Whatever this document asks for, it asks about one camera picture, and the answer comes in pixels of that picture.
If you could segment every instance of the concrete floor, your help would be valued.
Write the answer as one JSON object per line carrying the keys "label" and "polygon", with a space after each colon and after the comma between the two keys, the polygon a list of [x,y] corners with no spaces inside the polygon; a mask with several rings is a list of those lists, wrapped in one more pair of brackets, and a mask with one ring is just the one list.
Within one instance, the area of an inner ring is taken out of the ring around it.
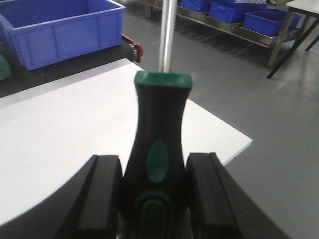
{"label": "concrete floor", "polygon": [[[123,33],[144,47],[139,66],[157,70],[160,12],[147,19],[143,1],[118,2]],[[304,51],[318,32],[271,80],[270,49],[180,17],[172,52],[172,70],[193,78],[190,98],[253,139],[227,170],[294,239],[319,235],[319,44]]]}

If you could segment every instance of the white tabletop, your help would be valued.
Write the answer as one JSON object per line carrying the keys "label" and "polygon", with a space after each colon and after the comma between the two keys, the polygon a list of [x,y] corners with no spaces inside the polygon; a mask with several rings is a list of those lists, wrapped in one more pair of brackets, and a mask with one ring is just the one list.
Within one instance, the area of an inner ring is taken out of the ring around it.
{"label": "white tabletop", "polygon": [[[92,154],[119,155],[124,171],[137,126],[137,70],[122,59],[0,99],[0,225],[51,195]],[[251,142],[187,101],[185,158],[217,152],[226,164]]]}
{"label": "white tabletop", "polygon": [[287,6],[319,14],[319,0],[293,0]]}

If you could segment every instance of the metal shelf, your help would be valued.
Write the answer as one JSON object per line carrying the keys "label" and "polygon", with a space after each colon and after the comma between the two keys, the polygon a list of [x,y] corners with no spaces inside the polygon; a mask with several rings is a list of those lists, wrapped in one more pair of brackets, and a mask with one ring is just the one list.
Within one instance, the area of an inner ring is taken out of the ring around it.
{"label": "metal shelf", "polygon": [[[146,16],[150,17],[152,14],[152,6],[161,9],[162,1],[161,0],[145,0],[146,4]],[[277,36],[270,37],[254,31],[247,30],[238,24],[227,23],[220,21],[218,19],[209,17],[200,12],[194,12],[180,6],[177,7],[176,14],[178,16],[187,18],[189,20],[198,22],[205,26],[212,27],[219,31],[228,33],[230,35],[245,39],[247,41],[253,42],[255,44],[261,45],[263,47],[273,47],[278,39]],[[287,33],[283,42],[291,41],[296,39],[300,34],[300,29],[295,29]]]}

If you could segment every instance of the screwdriver handle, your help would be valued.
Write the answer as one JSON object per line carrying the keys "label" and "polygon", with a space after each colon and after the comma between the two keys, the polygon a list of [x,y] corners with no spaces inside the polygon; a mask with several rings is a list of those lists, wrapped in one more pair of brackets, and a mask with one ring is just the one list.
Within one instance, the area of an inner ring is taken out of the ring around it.
{"label": "screwdriver handle", "polygon": [[192,80],[139,71],[135,86],[139,119],[123,177],[123,211],[134,222],[134,238],[169,238],[185,197],[181,121]]}

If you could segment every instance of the blue bin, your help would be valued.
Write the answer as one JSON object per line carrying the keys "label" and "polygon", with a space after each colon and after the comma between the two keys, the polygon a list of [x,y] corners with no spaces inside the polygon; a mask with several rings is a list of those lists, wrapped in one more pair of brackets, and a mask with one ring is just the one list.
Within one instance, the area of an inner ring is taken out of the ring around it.
{"label": "blue bin", "polygon": [[[246,13],[243,27],[267,36],[278,35],[282,29],[287,11],[279,9],[267,9],[262,12]],[[289,29],[296,28],[301,16],[295,14]]]}
{"label": "blue bin", "polygon": [[181,7],[196,12],[209,12],[212,2],[234,3],[236,0],[182,0]]}
{"label": "blue bin", "polygon": [[33,70],[121,44],[124,11],[111,0],[0,1],[0,39]]}
{"label": "blue bin", "polygon": [[209,16],[215,19],[236,23],[245,20],[245,13],[253,11],[262,11],[268,4],[258,3],[218,3],[212,2]]}

